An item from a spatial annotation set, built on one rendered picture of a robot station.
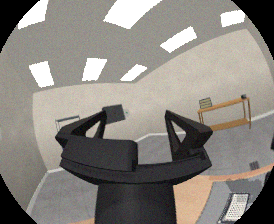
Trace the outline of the white well plate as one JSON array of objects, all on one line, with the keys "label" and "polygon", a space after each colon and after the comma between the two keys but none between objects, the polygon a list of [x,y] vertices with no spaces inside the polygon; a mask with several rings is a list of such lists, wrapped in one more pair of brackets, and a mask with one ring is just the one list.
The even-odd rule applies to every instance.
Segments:
[{"label": "white well plate", "polygon": [[[227,209],[226,216],[225,218],[223,218],[223,220],[238,221],[239,218],[242,217],[243,210],[245,210],[246,201],[247,201],[247,194],[234,194],[233,198],[231,198],[229,209]],[[231,216],[231,214],[234,214],[234,216]]]}]

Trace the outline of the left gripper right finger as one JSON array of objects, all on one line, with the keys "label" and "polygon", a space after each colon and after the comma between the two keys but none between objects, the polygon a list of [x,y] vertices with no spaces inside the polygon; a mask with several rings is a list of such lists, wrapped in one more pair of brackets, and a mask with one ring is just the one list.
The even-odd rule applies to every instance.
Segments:
[{"label": "left gripper right finger", "polygon": [[[180,139],[178,139],[172,121],[170,120],[186,132],[185,139],[182,140],[182,143]],[[204,147],[206,141],[213,135],[213,131],[211,131],[211,128],[208,127],[208,125],[197,123],[197,121],[190,120],[188,117],[170,112],[168,109],[166,109],[165,112],[165,124],[166,131],[168,131],[170,152],[172,152],[172,161],[181,160],[189,149]]]}]

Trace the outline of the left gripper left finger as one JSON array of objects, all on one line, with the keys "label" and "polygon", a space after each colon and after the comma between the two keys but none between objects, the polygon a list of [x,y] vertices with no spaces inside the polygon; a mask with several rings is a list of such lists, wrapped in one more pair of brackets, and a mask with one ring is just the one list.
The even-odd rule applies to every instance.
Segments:
[{"label": "left gripper left finger", "polygon": [[104,137],[106,124],[106,111],[97,112],[92,116],[85,117],[85,119],[64,125],[64,127],[61,127],[59,132],[70,133],[70,135],[76,136],[85,136],[86,131],[92,128],[94,124],[97,124],[98,121],[100,121],[100,124],[98,124],[97,131],[94,133],[93,137],[96,137],[96,139],[102,139],[102,137]]}]

